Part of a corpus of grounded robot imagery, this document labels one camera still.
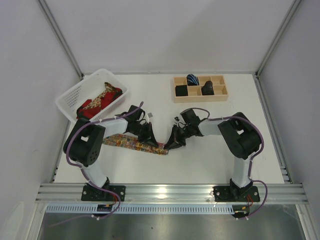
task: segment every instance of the floral patterned cloth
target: floral patterned cloth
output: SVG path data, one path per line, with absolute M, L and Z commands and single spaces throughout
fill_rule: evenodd
M 168 150 L 164 149 L 164 143 L 158 142 L 159 147 L 149 146 L 138 142 L 138 138 L 135 136 L 127 136 L 124 134 L 108 136 L 103 139 L 103 144 L 158 155 L 167 155 L 169 152 Z
M 95 107 L 101 107 L 101 100 L 106 96 L 107 93 L 115 93 L 114 96 L 112 96 L 113 98 L 118 98 L 120 95 L 122 95 L 122 90 L 120 88 L 116 88 L 114 86 L 112 86 L 112 84 L 105 82 L 104 83 L 104 87 L 105 90 L 99 94 L 99 96 L 97 96 L 93 101 L 91 101 L 88 105 L 86 105 L 83 110 L 86 109 L 93 109 Z

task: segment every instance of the red fabric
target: red fabric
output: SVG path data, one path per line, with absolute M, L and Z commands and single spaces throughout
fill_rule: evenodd
M 102 109 L 109 106 L 114 100 L 122 95 L 122 90 L 116 87 L 117 91 L 107 92 L 104 97 L 101 98 L 101 106 L 96 106 L 93 108 L 83 109 L 87 105 L 89 105 L 92 100 L 88 99 L 81 105 L 81 107 L 77 110 L 77 119 L 86 118 L 92 119 L 95 115 L 97 115 Z
M 117 92 L 107 92 L 103 98 L 101 98 L 101 109 L 109 106 L 114 100 L 121 96 L 122 91 L 120 88 L 115 88 Z

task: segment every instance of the metal rail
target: metal rail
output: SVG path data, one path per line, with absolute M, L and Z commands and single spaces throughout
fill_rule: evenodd
M 305 238 L 307 240 L 320 239 L 320 234 L 317 227 L 314 225 L 314 219 L 311 214 L 309 205 L 296 205 L 296 210 L 300 217 L 300 222 L 303 228 Z
M 66 56 L 68 57 L 70 63 L 72 64 L 72 67 L 74 68 L 76 74 L 78 75 L 78 77 L 80 78 L 80 80 L 83 77 L 83 74 L 80 70 L 80 67 L 77 63 L 77 60 L 74 56 L 74 54 L 72 53 L 63 33 L 61 32 L 57 21 L 55 20 L 54 15 L 52 14 L 46 0 L 36 0 L 37 3 L 39 4 L 40 9 L 42 10 L 48 24 L 50 25 L 54 35 L 56 36 L 56 38 L 58 39 L 63 51 L 65 52 Z
M 288 181 L 290 183 L 292 183 L 294 181 L 294 179 L 292 179 L 292 176 L 290 175 L 290 166 L 288 166 L 288 163 L 286 161 L 286 156 L 285 156 L 285 153 L 283 150 L 284 148 L 282 146 L 282 143 L 281 143 L 281 140 L 279 137 L 279 133 L 278 133 L 278 130 L 275 125 L 275 121 L 273 121 L 273 117 L 270 112 L 268 100 L 267 100 L 263 85 L 258 77 L 253 76 L 253 79 L 254 79 L 256 90 L 258 92 L 258 96 L 260 99 L 260 103 L 262 106 L 264 117 L 265 117 L 266 123 L 268 125 L 268 129 L 269 129 L 269 132 L 271 135 L 272 143 L 273 143 L 274 150 L 275 150 L 276 156 L 278 158 L 280 167 L 285 167 L 285 169 L 287 171 L 287 176 L 289 178 Z
M 214 186 L 226 184 L 124 184 L 126 204 L 194 204 L 216 203 L 212 196 Z M 40 186 L 36 203 L 79 203 L 83 183 L 44 183 Z M 260 198 L 265 197 L 265 188 L 257 184 Z M 302 184 L 267 184 L 266 204 L 308 204 Z
M 279 27 L 268 51 L 266 52 L 258 70 L 257 70 L 257 76 L 259 77 L 261 72 L 263 71 L 265 65 L 267 64 L 270 56 L 272 55 L 272 53 L 274 52 L 274 50 L 276 49 L 276 47 L 278 46 L 281 38 L 283 37 L 286 29 L 288 28 L 289 24 L 292 22 L 293 17 L 295 16 L 295 13 L 297 12 L 297 10 L 299 9 L 299 6 L 301 6 L 301 3 L 303 2 L 303 0 L 294 0 L 293 3 L 290 6 L 290 9 L 288 10 L 288 12 L 286 13 L 286 16 L 283 20 L 283 22 L 281 23 L 281 26 Z

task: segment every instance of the wooden tray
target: wooden tray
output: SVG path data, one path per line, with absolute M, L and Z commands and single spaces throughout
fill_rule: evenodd
M 188 96 L 176 96 L 176 86 L 187 85 L 187 77 L 173 78 L 173 92 L 175 103 L 216 102 L 228 99 L 228 89 L 223 75 L 198 76 L 199 86 L 187 86 Z M 207 81 L 213 85 L 214 95 L 202 95 L 201 88 Z

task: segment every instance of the black bracket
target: black bracket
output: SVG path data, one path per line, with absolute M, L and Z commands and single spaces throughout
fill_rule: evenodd
M 234 196 L 232 194 L 232 187 L 229 185 L 226 186 L 214 186 L 213 195 L 217 203 L 227 203 L 227 202 L 240 202 L 247 203 L 248 196 L 252 198 L 252 202 L 260 202 L 260 196 L 258 188 L 256 186 L 251 186 L 241 195 Z
M 65 144 L 63 145 L 63 152 L 67 152 L 68 145 L 71 138 L 75 133 L 85 124 L 90 121 L 80 118 L 76 121 L 70 135 L 68 136 Z M 70 147 L 69 156 L 71 160 L 82 163 L 85 167 L 88 167 L 95 163 L 100 154 L 101 144 L 104 139 L 106 128 L 100 125 L 90 125 L 83 129 L 80 134 L 75 138 Z
M 108 185 L 108 190 L 119 195 L 121 201 L 125 200 L 126 186 Z M 84 202 L 114 202 L 115 198 L 112 194 L 96 189 L 88 183 L 82 189 L 81 201 Z
M 233 116 L 248 120 L 242 112 Z M 253 126 L 247 122 L 232 118 L 219 123 L 218 128 L 229 150 L 238 159 L 247 159 L 250 154 L 259 150 L 261 139 Z
M 247 205 L 233 205 L 232 206 L 234 214 L 232 215 L 234 218 L 241 219 L 249 216 L 250 207 Z

